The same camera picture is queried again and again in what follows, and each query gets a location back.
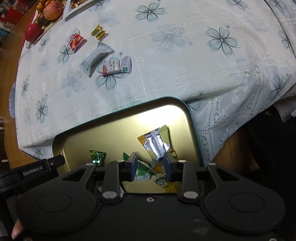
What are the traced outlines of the green white snack packet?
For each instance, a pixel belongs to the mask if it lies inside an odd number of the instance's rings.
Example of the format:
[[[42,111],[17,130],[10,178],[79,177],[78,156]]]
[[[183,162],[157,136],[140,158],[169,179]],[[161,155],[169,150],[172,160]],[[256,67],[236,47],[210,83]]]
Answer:
[[[123,161],[125,162],[125,165],[126,165],[126,161],[130,157],[130,155],[128,155],[127,153],[123,153],[122,157],[123,157]],[[126,166],[125,165],[123,167],[122,177],[123,177],[124,181],[127,181],[127,173],[126,173]],[[143,162],[143,161],[140,161],[138,159],[138,167],[137,167],[137,172],[136,172],[134,180],[136,180],[136,181],[150,180],[152,176],[156,176],[156,173],[150,167],[150,165]]]

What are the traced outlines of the yellow green pea packet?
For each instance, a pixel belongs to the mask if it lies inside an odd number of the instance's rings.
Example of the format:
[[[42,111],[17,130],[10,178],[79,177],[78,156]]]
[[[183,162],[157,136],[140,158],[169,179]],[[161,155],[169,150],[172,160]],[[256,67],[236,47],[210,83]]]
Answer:
[[[166,193],[177,193],[178,195],[181,194],[182,183],[179,181],[171,182],[167,179],[166,175],[155,178],[154,183],[161,186]]]

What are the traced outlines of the silver yellow snack packet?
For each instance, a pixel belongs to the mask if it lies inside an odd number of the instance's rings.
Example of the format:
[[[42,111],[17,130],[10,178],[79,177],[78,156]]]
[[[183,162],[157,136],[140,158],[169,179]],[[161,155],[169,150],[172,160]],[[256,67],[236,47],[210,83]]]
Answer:
[[[169,129],[166,125],[145,133],[137,139],[150,155],[152,159],[151,168],[155,173],[166,173],[164,167],[166,152],[171,154],[174,161],[178,161],[177,153],[171,146]]]

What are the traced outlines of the green foil candy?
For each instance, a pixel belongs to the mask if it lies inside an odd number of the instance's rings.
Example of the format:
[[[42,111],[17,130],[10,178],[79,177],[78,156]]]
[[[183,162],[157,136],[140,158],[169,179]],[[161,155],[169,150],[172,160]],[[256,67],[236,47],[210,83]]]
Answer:
[[[100,152],[96,150],[90,150],[89,154],[91,156],[92,162],[95,165],[95,167],[100,168],[104,164],[104,160],[106,158],[105,152]]]

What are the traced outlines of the gold metal tin tray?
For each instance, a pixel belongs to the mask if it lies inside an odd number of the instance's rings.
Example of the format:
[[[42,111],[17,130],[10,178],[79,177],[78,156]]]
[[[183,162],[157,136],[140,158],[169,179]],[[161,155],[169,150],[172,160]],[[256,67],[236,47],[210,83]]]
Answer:
[[[62,155],[65,164],[59,168],[57,190],[72,196],[92,197],[101,186],[103,200],[117,201],[128,193],[165,195],[154,183],[163,176],[156,173],[150,180],[124,181],[122,154],[137,152],[138,159],[150,165],[152,159],[138,137],[166,125],[172,148],[178,156],[178,180],[182,183],[184,200],[197,200],[200,189],[196,168],[203,165],[192,114],[184,102],[175,98],[160,98],[91,120],[60,133],[54,138],[54,156]],[[102,167],[92,162],[90,150],[106,153]]]

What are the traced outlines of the white pink snack bar packet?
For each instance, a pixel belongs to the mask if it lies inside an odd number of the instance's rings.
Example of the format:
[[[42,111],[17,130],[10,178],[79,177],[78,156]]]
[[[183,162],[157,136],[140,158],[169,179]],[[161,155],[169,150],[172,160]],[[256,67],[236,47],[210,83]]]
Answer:
[[[102,74],[111,75],[116,73],[131,73],[132,60],[130,56],[123,58],[112,57],[109,61],[102,62]]]

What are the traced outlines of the long white snack packet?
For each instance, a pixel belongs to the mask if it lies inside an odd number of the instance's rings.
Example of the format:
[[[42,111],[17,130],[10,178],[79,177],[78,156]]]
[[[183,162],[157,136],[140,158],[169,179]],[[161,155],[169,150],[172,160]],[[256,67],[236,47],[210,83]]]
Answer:
[[[99,42],[95,50],[93,50],[79,65],[79,68],[89,76],[91,74],[92,65],[110,54],[113,49],[107,44]]]

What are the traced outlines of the red white hawthorn packet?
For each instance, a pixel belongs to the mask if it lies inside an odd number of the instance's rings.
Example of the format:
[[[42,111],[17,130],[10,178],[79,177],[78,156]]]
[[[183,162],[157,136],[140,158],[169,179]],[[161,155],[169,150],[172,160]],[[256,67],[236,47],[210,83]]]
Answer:
[[[79,45],[83,42],[84,37],[81,36],[81,33],[78,29],[75,29],[67,38],[67,43],[70,46],[72,51],[76,51]]]

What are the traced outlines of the small gold candy packet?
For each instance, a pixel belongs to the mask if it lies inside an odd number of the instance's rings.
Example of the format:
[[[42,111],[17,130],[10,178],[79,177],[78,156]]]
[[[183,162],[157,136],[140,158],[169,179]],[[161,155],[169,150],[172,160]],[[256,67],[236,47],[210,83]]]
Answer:
[[[100,40],[106,34],[106,30],[100,25],[97,25],[95,29],[91,32],[91,36],[95,37],[97,40]]]

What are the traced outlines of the white floral tablecloth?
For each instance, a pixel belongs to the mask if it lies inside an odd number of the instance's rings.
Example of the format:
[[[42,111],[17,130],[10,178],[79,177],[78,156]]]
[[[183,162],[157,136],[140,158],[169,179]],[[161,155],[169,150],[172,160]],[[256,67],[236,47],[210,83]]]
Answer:
[[[100,25],[106,34],[91,32]],[[78,29],[76,51],[67,43]],[[113,51],[87,76],[79,65],[101,42]],[[131,73],[102,74],[130,56]],[[95,1],[29,49],[16,77],[18,147],[53,155],[56,135],[94,118],[173,96],[192,111],[203,158],[295,89],[293,1]]]

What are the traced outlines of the wooden fruit tray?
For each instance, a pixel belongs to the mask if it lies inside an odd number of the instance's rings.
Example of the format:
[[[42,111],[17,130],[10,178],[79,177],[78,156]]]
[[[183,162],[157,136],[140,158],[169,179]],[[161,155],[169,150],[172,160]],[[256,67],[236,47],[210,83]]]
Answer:
[[[51,27],[53,27],[53,25],[55,25],[55,23],[58,22],[58,21],[62,18],[62,16],[63,16],[63,13],[62,13],[62,15],[61,15],[60,17],[56,18],[55,20],[51,20],[51,21],[49,21],[49,20],[46,20],[46,19],[45,19],[44,14],[43,14],[43,10],[44,10],[44,8],[45,8],[50,2],[52,2],[52,1],[39,1],[39,4],[38,4],[37,7],[36,7],[36,14],[35,14],[34,19],[33,19],[33,21],[32,21],[31,24],[39,24],[39,25],[41,25],[41,26],[42,26],[42,29],[43,29],[43,33],[42,33],[41,36],[38,37],[38,39],[36,39],[36,41],[34,41],[34,42],[28,42],[28,41],[25,40],[25,47],[26,47],[27,49],[29,49],[33,43],[39,41],[39,40],[41,39],[41,37],[42,37],[44,34],[46,34],[46,32],[48,32],[49,29],[50,29]],[[65,7],[65,5],[66,5],[66,1],[60,1],[60,2],[61,2],[61,3],[64,5],[64,7]]]

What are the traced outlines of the red apple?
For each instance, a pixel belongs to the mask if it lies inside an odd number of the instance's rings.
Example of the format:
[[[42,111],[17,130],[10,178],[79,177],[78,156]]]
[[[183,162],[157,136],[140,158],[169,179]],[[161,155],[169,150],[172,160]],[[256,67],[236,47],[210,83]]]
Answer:
[[[39,24],[31,24],[27,27],[25,32],[25,40],[28,42],[34,42],[43,33],[42,26]]]

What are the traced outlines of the white rectangular plate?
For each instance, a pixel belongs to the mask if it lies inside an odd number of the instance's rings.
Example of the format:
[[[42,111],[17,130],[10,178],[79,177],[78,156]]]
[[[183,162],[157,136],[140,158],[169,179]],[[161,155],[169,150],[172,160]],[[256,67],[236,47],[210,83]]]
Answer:
[[[66,6],[64,7],[64,11],[63,11],[63,19],[65,20],[65,19],[69,18],[71,15],[73,15],[77,11],[83,9],[84,7],[90,5],[94,2],[95,2],[95,0],[77,1],[77,3],[79,3],[79,5],[76,7],[73,7],[74,1],[66,1]]]

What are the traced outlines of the large pink-orange apple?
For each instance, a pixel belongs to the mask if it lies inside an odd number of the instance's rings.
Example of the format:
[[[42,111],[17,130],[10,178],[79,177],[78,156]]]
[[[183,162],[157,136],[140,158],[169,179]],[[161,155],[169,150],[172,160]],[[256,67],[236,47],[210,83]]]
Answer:
[[[43,10],[43,14],[46,20],[55,20],[63,13],[64,5],[60,1],[50,2]]]

